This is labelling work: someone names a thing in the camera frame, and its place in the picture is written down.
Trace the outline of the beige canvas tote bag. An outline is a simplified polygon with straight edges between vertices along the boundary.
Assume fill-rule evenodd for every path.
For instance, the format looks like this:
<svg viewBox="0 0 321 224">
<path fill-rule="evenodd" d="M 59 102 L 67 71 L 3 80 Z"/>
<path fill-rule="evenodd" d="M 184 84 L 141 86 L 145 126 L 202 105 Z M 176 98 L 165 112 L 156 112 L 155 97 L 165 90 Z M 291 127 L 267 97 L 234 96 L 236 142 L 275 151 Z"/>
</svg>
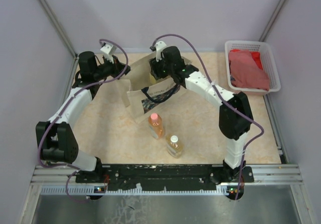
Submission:
<svg viewBox="0 0 321 224">
<path fill-rule="evenodd" d="M 152 113 L 159 113 L 161 108 L 187 92 L 169 76 L 151 82 L 149 60 L 154 57 L 151 53 L 133 62 L 129 73 L 116 82 L 123 104 L 136 123 L 148 119 Z"/>
</svg>

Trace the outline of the orange bottle pink cap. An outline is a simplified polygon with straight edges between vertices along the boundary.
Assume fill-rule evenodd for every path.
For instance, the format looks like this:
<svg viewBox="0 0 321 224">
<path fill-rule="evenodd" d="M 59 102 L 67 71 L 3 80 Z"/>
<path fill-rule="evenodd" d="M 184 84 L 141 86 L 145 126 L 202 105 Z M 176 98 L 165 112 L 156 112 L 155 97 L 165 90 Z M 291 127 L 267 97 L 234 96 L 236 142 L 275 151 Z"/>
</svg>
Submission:
<svg viewBox="0 0 321 224">
<path fill-rule="evenodd" d="M 148 118 L 148 126 L 151 130 L 152 136 L 155 139 L 161 139 L 164 134 L 163 120 L 157 113 L 152 113 Z"/>
</svg>

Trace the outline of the amber bottle white cap tall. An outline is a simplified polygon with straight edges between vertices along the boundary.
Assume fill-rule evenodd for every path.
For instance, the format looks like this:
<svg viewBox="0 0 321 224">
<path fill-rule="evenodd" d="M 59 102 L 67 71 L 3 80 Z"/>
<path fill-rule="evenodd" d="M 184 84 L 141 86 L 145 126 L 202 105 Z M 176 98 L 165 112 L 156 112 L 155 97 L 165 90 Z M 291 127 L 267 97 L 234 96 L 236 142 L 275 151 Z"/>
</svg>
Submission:
<svg viewBox="0 0 321 224">
<path fill-rule="evenodd" d="M 151 83 L 151 85 L 154 85 L 154 84 L 156 84 L 156 79 L 155 79 L 155 77 L 153 76 L 153 75 L 149 75 L 149 79 L 150 79 L 150 83 Z"/>
</svg>

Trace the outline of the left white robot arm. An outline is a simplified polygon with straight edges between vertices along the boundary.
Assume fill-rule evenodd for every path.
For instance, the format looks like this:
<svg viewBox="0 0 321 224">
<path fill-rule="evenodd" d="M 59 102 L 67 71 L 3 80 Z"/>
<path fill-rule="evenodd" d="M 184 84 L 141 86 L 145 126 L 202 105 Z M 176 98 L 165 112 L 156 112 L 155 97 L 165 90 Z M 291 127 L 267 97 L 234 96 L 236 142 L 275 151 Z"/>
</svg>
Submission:
<svg viewBox="0 0 321 224">
<path fill-rule="evenodd" d="M 130 66 L 109 52 L 104 53 L 100 64 L 91 51 L 80 53 L 78 64 L 79 71 L 66 101 L 46 122 L 36 125 L 37 157 L 44 168 L 66 165 L 75 169 L 78 183 L 94 183 L 103 179 L 104 168 L 98 157 L 79 149 L 73 127 L 100 86 L 109 82 L 108 77 L 115 81 L 126 75 Z"/>
</svg>

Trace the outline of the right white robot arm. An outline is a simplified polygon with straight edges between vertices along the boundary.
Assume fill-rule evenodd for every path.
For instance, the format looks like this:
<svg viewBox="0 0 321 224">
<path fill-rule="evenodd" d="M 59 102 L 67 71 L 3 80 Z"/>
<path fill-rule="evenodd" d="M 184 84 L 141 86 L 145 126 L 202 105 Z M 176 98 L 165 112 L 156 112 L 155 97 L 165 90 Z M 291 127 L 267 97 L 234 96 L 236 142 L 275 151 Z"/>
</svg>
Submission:
<svg viewBox="0 0 321 224">
<path fill-rule="evenodd" d="M 245 167 L 244 147 L 253 120 L 247 95 L 243 92 L 232 93 L 209 81 L 197 67 L 185 62 L 176 46 L 158 42 L 150 49 L 155 52 L 149 65 L 156 80 L 170 77 L 175 87 L 198 94 L 218 109 L 219 130 L 227 139 L 224 176 L 231 182 L 241 180 Z"/>
</svg>

